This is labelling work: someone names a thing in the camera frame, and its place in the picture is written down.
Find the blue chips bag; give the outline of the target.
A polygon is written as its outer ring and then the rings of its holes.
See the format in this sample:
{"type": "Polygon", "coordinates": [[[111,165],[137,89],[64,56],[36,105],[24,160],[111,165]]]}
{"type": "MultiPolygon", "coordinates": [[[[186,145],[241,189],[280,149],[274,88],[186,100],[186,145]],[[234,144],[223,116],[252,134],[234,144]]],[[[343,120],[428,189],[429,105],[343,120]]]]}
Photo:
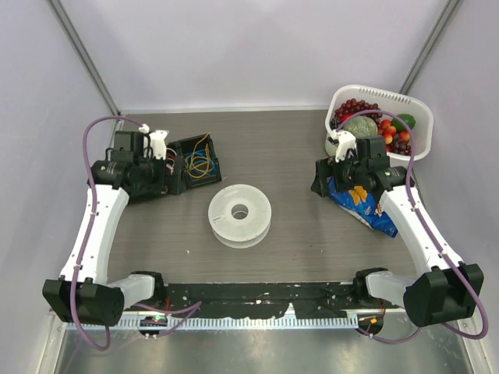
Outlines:
{"type": "Polygon", "coordinates": [[[383,232],[391,238],[395,238],[398,229],[392,219],[383,211],[380,204],[363,187],[356,186],[347,192],[339,192],[336,189],[334,179],[328,181],[329,197],[343,210],[351,214],[368,228],[383,232]]]}

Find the red strawberry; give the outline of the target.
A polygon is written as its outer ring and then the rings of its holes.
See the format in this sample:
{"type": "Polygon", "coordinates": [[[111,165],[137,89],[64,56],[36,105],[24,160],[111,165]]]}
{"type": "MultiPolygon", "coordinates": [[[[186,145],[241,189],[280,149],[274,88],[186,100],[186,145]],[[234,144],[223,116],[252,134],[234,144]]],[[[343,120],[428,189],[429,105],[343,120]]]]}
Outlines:
{"type": "Polygon", "coordinates": [[[346,122],[349,118],[351,118],[353,114],[345,114],[341,117],[341,123],[346,122]]]}

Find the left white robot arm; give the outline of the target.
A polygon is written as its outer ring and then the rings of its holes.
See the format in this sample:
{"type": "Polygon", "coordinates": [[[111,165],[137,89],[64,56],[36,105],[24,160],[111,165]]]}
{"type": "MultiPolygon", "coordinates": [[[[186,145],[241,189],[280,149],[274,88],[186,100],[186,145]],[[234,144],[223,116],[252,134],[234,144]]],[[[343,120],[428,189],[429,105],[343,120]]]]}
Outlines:
{"type": "Polygon", "coordinates": [[[139,270],[108,282],[108,260],[126,206],[168,192],[166,130],[118,131],[105,159],[90,171],[93,182],[75,245],[56,280],[46,280],[42,295],[61,321],[115,326],[124,310],[140,302],[150,311],[166,300],[163,277],[139,270]]]}

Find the white plastic spool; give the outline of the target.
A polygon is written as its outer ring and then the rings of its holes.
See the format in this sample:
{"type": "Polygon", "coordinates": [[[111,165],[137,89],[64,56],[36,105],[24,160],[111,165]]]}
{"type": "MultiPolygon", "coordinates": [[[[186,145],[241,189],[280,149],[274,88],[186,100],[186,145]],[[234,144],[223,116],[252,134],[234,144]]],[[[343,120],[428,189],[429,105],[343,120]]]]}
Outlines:
{"type": "Polygon", "coordinates": [[[247,249],[260,243],[270,230],[271,214],[267,196],[244,184],[220,190],[207,211],[215,238],[233,249],[247,249]]]}

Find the dark purple grape bunch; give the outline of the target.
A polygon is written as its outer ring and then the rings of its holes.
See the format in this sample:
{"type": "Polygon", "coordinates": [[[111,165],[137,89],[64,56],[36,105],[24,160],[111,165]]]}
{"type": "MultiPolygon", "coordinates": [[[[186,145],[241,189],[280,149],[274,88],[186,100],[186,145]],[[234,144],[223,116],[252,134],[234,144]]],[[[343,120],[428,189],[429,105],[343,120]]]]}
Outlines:
{"type": "Polygon", "coordinates": [[[395,134],[391,143],[387,145],[387,151],[390,153],[399,154],[402,156],[410,156],[412,154],[412,145],[399,139],[399,134],[395,134]]]}

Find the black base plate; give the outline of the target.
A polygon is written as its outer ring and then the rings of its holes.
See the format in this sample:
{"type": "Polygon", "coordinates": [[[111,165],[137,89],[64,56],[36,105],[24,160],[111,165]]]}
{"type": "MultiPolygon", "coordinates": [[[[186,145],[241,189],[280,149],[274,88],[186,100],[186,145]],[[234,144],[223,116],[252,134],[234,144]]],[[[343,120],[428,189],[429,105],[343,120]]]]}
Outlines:
{"type": "Polygon", "coordinates": [[[200,302],[195,318],[279,319],[291,306],[299,319],[343,317],[354,309],[394,309],[389,302],[361,298],[352,284],[210,283],[168,284],[158,298],[142,303],[160,310],[181,310],[200,302]]]}

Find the aluminium frame post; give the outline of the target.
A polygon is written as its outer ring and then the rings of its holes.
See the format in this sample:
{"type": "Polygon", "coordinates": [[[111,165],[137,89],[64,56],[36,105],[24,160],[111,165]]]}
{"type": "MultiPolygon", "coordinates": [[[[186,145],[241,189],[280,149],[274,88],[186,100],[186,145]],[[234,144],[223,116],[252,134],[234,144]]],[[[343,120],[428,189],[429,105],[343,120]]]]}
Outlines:
{"type": "Polygon", "coordinates": [[[463,0],[447,0],[444,3],[444,7],[438,15],[434,25],[431,27],[428,36],[423,42],[422,47],[420,48],[402,83],[402,86],[398,91],[400,94],[409,94],[420,73],[423,71],[432,54],[436,50],[438,43],[444,36],[447,28],[451,25],[451,22],[461,8],[463,2],[463,0]]]}
{"type": "Polygon", "coordinates": [[[85,47],[83,40],[81,39],[78,31],[76,30],[69,14],[65,10],[64,5],[59,0],[47,0],[47,4],[50,6],[55,18],[58,20],[60,27],[62,28],[64,34],[66,35],[69,43],[71,44],[73,50],[76,52],[83,68],[86,70],[91,82],[94,84],[97,92],[100,94],[108,110],[113,115],[119,115],[120,111],[113,100],[110,91],[106,87],[101,74],[97,70],[97,66],[94,64],[87,48],[85,47]]]}

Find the right aluminium frame post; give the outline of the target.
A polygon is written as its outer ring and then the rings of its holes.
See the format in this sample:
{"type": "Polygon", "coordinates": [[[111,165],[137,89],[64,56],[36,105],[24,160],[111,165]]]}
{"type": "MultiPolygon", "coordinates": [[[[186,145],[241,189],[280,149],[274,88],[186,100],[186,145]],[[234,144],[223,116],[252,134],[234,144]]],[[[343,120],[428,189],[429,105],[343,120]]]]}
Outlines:
{"type": "Polygon", "coordinates": [[[420,73],[423,71],[432,54],[436,50],[438,43],[444,36],[447,28],[451,25],[451,22],[461,8],[463,2],[463,0],[447,0],[444,3],[444,7],[438,15],[434,25],[431,27],[428,36],[423,42],[422,47],[420,48],[402,83],[402,86],[398,91],[400,94],[409,94],[420,73]]]}

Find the red yellow peach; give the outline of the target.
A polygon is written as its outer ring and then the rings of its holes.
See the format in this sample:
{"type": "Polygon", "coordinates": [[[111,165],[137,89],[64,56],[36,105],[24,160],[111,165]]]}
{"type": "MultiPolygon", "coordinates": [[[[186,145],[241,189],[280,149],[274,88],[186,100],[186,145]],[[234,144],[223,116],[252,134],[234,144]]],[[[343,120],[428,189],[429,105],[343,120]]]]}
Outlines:
{"type": "Polygon", "coordinates": [[[408,131],[403,131],[399,133],[399,139],[403,142],[408,143],[411,139],[410,133],[408,131]]]}

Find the left aluminium frame post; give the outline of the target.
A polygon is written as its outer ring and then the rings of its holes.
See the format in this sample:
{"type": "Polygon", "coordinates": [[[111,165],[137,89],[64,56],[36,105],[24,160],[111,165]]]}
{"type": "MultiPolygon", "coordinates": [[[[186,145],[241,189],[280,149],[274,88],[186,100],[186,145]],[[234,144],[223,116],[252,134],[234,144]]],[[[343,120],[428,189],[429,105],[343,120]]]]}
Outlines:
{"type": "Polygon", "coordinates": [[[101,74],[97,70],[97,66],[94,64],[87,48],[85,47],[83,40],[81,39],[78,31],[76,30],[69,14],[65,10],[64,5],[59,0],[47,0],[47,4],[50,6],[55,18],[58,20],[60,27],[62,28],[64,34],[66,35],[69,43],[71,44],[73,50],[76,52],[83,68],[86,70],[91,82],[94,84],[97,92],[100,94],[108,110],[113,115],[119,115],[120,111],[113,100],[110,91],[106,87],[101,74]]]}

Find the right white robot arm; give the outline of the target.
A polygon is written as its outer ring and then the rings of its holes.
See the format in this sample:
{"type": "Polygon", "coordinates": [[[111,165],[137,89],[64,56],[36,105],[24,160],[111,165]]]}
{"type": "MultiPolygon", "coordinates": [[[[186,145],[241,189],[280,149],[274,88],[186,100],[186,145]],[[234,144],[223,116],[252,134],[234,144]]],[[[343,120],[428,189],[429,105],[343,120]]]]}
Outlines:
{"type": "Polygon", "coordinates": [[[417,200],[403,166],[393,167],[381,136],[357,139],[350,132],[333,131],[328,139],[334,155],[316,162],[313,192],[326,196],[328,183],[336,191],[363,187],[392,220],[416,268],[408,279],[384,268],[359,271],[353,301],[368,308],[379,299],[403,308],[417,327],[449,323],[483,311],[478,295],[484,275],[476,264],[465,264],[444,240],[417,200]]]}

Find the green melon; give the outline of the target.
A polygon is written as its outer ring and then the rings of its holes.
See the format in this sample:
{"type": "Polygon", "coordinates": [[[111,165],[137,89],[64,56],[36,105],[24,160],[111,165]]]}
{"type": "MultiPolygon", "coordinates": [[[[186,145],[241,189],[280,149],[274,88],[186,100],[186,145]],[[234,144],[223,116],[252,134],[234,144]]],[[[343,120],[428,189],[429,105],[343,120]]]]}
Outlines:
{"type": "Polygon", "coordinates": [[[369,117],[359,116],[354,119],[349,119],[342,128],[350,132],[356,138],[363,138],[377,135],[377,123],[369,117]]]}

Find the white plastic basket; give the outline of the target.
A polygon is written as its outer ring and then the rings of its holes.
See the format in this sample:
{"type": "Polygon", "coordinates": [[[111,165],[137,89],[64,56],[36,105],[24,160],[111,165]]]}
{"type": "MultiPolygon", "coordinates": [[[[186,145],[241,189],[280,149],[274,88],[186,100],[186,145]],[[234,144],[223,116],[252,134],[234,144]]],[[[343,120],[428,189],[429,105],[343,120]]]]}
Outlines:
{"type": "Polygon", "coordinates": [[[430,108],[414,97],[388,90],[359,84],[340,87],[331,99],[324,120],[326,129],[330,128],[330,122],[334,117],[335,111],[341,107],[341,104],[352,98],[358,101],[364,100],[370,104],[378,104],[381,110],[395,115],[411,115],[416,120],[416,125],[412,129],[413,139],[416,140],[416,147],[412,148],[412,155],[415,156],[415,161],[422,160],[430,152],[434,126],[434,116],[430,108]]]}

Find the dark red grape bunch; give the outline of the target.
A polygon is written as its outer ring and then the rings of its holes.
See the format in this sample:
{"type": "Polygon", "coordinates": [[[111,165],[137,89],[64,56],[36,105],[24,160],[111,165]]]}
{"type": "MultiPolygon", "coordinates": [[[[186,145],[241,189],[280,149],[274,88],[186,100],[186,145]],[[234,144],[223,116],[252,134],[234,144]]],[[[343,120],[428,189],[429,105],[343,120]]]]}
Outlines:
{"type": "Polygon", "coordinates": [[[379,105],[371,104],[364,100],[356,100],[355,98],[349,99],[342,103],[338,109],[334,110],[334,119],[341,121],[341,117],[345,114],[355,114],[360,111],[379,109],[379,105]]]}

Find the green lime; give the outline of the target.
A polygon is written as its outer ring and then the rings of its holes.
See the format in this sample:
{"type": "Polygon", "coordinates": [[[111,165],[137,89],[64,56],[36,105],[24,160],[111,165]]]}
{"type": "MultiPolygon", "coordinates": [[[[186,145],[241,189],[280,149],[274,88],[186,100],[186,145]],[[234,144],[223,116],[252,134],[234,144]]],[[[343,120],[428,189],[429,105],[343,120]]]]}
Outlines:
{"type": "MultiPolygon", "coordinates": [[[[410,114],[399,114],[399,115],[398,115],[398,117],[399,117],[400,119],[402,119],[402,120],[405,122],[405,124],[407,124],[407,125],[408,125],[408,127],[409,127],[410,129],[413,129],[413,128],[415,127],[415,125],[416,125],[416,120],[415,120],[415,118],[414,118],[412,115],[410,115],[410,114]]],[[[405,131],[405,130],[406,130],[405,125],[403,125],[403,124],[402,124],[402,123],[401,123],[398,119],[396,119],[396,118],[393,118],[393,119],[391,120],[391,124],[392,124],[392,125],[396,128],[396,130],[397,130],[398,132],[403,132],[403,131],[405,131]]]]}

